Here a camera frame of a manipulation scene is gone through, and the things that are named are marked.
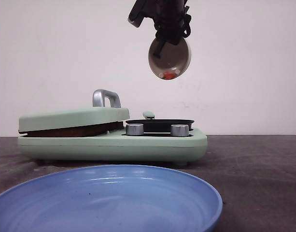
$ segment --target table surface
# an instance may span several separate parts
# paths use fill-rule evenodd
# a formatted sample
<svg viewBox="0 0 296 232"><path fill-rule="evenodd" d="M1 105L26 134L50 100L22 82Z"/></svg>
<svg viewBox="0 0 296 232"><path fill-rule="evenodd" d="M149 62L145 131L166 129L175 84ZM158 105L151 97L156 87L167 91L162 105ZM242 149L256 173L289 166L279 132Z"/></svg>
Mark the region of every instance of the table surface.
<svg viewBox="0 0 296 232"><path fill-rule="evenodd" d="M296 136L211 135L206 155L186 167L170 162L34 160L17 138L0 137L0 193L24 181L67 169L103 164L173 168L212 184L223 199L215 232L296 231Z"/></svg>

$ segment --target red object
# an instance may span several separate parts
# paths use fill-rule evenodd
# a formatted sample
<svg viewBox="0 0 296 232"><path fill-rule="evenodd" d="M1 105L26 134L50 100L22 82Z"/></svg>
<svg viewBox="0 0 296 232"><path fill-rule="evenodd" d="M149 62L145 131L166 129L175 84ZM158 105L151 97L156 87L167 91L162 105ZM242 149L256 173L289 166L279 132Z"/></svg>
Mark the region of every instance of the red object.
<svg viewBox="0 0 296 232"><path fill-rule="evenodd" d="M177 76L177 74L172 71L163 72L163 79L164 80L171 80L171 79L175 78L176 76Z"/></svg>

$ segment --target frying pan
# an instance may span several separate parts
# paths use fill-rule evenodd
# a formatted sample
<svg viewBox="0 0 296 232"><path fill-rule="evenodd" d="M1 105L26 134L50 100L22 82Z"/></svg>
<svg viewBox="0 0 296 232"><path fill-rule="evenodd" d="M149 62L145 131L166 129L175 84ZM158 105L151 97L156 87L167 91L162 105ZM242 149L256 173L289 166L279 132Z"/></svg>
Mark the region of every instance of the frying pan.
<svg viewBox="0 0 296 232"><path fill-rule="evenodd" d="M170 132L171 125L177 124L188 125L189 130L191 130L193 122L194 120L187 119L138 119L126 121L128 124L143 124L144 132Z"/></svg>

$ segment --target stove knob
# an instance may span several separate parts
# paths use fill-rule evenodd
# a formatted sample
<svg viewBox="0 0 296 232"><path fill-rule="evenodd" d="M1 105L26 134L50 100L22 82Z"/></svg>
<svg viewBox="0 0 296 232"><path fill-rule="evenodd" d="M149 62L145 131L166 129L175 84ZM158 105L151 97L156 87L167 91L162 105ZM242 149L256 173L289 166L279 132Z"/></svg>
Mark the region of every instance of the stove knob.
<svg viewBox="0 0 296 232"><path fill-rule="evenodd" d="M143 135L143 124L127 124L127 135Z"/></svg>
<svg viewBox="0 0 296 232"><path fill-rule="evenodd" d="M174 137L187 137L189 135L188 125L172 125L170 135Z"/></svg>

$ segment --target pan handle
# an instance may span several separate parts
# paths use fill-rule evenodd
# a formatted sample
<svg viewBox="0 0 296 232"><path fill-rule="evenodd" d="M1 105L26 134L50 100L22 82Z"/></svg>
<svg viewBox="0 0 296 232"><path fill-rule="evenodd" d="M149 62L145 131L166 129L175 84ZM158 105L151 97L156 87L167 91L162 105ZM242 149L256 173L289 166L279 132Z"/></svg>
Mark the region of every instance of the pan handle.
<svg viewBox="0 0 296 232"><path fill-rule="evenodd" d="M118 94L105 89L98 89L94 91L93 106L105 107L105 98L109 99L110 107L121 108L121 103Z"/></svg>
<svg viewBox="0 0 296 232"><path fill-rule="evenodd" d="M155 115L151 111L145 111L142 113L142 115L145 119L155 119Z"/></svg>

